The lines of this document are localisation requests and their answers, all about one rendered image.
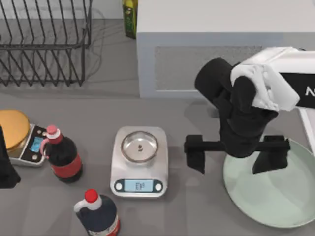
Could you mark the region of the pale green plate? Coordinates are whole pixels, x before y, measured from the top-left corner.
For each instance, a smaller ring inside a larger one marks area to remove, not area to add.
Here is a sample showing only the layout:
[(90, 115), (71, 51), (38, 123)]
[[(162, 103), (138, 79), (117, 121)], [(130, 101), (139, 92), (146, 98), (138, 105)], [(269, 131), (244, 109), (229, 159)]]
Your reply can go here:
[(249, 218), (275, 228), (296, 228), (315, 221), (315, 156), (290, 140), (285, 169), (252, 173), (258, 158), (227, 155), (223, 166), (225, 188), (234, 204)]

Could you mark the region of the silver kitchen scale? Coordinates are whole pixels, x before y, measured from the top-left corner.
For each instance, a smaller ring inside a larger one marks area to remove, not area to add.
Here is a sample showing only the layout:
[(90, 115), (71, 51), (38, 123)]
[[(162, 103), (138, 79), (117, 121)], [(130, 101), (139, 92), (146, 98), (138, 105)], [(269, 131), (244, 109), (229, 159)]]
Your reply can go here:
[(159, 198), (168, 188), (167, 135), (154, 126), (121, 127), (114, 140), (110, 188), (125, 198)]

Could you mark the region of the dark jug with red cap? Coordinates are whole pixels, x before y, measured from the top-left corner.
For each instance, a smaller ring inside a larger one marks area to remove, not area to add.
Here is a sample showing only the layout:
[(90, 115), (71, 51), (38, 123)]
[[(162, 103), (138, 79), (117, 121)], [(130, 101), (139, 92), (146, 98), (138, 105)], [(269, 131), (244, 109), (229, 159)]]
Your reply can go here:
[(114, 201), (95, 189), (87, 189), (73, 210), (88, 236), (118, 236), (120, 219)]

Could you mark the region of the pale microwave oven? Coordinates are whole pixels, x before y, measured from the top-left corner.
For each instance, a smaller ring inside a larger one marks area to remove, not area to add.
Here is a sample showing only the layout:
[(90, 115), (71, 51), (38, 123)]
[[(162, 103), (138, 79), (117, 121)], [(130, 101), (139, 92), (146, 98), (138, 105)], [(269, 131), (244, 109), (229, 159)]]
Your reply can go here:
[(215, 57), (315, 50), (315, 0), (139, 0), (136, 42), (142, 98), (197, 98), (196, 74)]

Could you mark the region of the dark bottle with pink cap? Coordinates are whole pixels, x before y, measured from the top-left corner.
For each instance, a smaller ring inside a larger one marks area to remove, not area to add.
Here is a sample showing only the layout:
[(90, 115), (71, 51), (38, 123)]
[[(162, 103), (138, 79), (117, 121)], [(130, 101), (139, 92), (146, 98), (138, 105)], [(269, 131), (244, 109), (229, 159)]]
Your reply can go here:
[(46, 138), (41, 142), (40, 153), (48, 160), (54, 175), (64, 183), (79, 180), (83, 164), (76, 144), (61, 130), (51, 124), (47, 126)]

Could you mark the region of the green bottle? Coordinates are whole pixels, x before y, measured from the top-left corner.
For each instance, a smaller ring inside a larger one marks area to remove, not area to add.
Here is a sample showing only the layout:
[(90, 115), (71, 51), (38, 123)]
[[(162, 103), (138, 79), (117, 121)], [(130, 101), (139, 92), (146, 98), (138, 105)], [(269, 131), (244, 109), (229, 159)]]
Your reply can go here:
[(136, 39), (138, 0), (123, 0), (123, 20), (125, 35)]

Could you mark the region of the kitchen scale with yellow plate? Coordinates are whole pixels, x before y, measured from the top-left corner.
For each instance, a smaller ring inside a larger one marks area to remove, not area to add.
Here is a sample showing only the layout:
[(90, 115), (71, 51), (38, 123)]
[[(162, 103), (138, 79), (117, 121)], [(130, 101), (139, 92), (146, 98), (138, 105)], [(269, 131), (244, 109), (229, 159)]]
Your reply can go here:
[(13, 165), (41, 167), (44, 164), (40, 145), (46, 138), (46, 128), (30, 123), (28, 117), (17, 110), (0, 110), (0, 126)]

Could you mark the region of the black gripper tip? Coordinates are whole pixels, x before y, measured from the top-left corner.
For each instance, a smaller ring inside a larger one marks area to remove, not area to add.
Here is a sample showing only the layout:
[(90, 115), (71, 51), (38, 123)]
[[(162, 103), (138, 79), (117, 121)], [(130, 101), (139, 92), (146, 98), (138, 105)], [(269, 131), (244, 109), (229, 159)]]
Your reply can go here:
[(0, 189), (12, 189), (21, 178), (9, 160), (2, 127), (0, 126)]

